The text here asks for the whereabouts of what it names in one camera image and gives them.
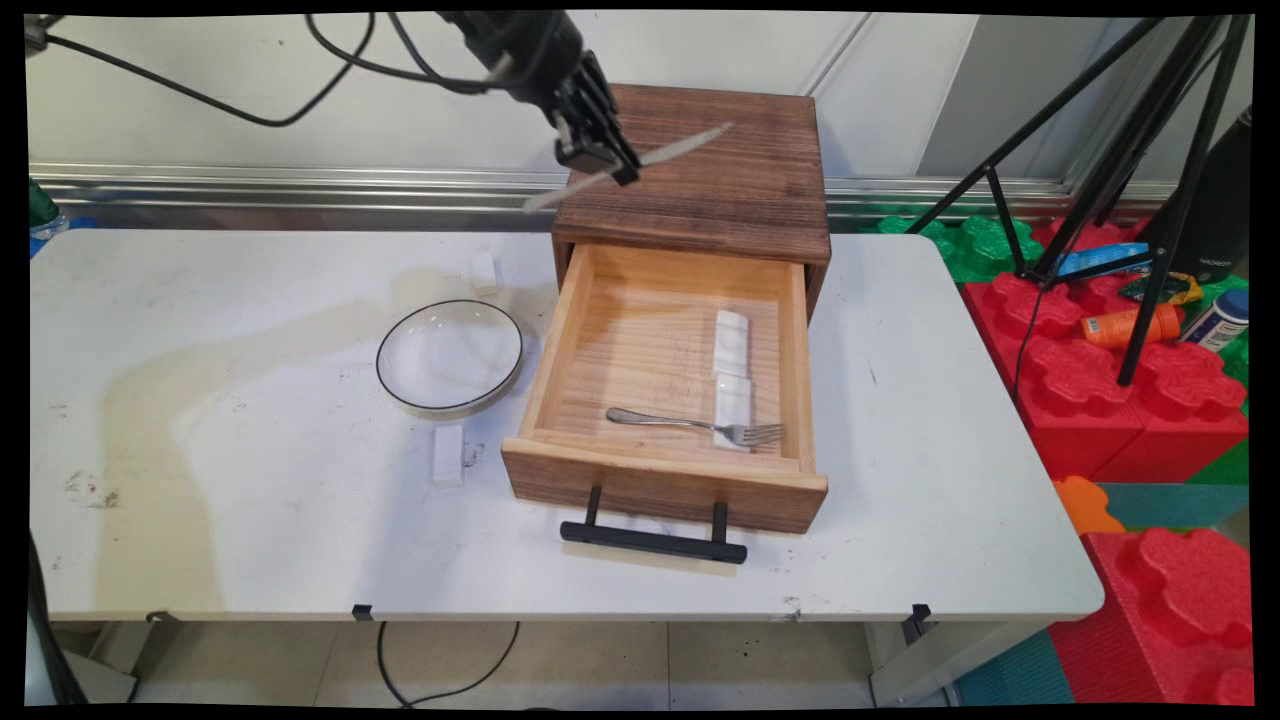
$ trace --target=drawer handle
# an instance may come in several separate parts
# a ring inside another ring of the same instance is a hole
[[[561,523],[561,539],[660,555],[678,555],[698,560],[714,560],[716,562],[732,562],[733,565],[741,565],[746,561],[745,544],[724,542],[724,533],[728,528],[728,505],[723,502],[717,502],[712,510],[712,539],[709,541],[596,525],[595,511],[599,507],[600,486],[595,486],[591,488],[591,500],[586,505],[586,521]]]

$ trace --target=white foam block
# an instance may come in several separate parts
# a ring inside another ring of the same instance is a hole
[[[716,424],[717,425],[750,425],[751,424],[751,380],[730,375],[727,373],[716,374]],[[750,452],[748,447],[733,445],[724,436],[712,430],[712,442],[716,447]]]
[[[746,340],[750,320],[746,315],[719,310],[716,313],[716,352],[712,370],[745,378]]]
[[[431,483],[436,487],[460,487],[462,484],[462,425],[435,428]]]
[[[493,255],[481,252],[471,259],[471,287],[481,296],[498,292],[498,268]]]

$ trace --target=fork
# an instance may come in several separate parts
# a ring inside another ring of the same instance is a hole
[[[741,447],[755,447],[782,439],[782,425],[716,425],[701,420],[685,420],[681,418],[659,418],[657,415],[644,415],[621,407],[609,407],[604,416],[623,425],[694,425],[707,428],[724,436],[724,439]]]

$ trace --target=blue package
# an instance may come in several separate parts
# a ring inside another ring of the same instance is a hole
[[[1069,273],[1075,273],[1079,270],[1087,270],[1089,268],[1096,268],[1103,263],[1110,263],[1112,260],[1119,260],[1121,258],[1133,258],[1134,255],[1140,255],[1147,251],[1146,242],[1120,242],[1116,245],[1103,245],[1102,247],[1092,247],[1089,250],[1080,250],[1073,252],[1062,259],[1062,264],[1059,266],[1057,273],[1065,275]],[[1143,265],[1149,265],[1151,260],[1143,260],[1142,263],[1134,263],[1125,268],[1116,268],[1108,273],[1102,273],[1110,275],[1111,273],[1128,273],[1134,268],[1140,268]]]

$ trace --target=orange foam block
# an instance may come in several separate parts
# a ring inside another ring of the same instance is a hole
[[[1079,475],[1053,480],[1066,516],[1071,519],[1075,534],[1123,533],[1124,525],[1107,514],[1107,492]]]

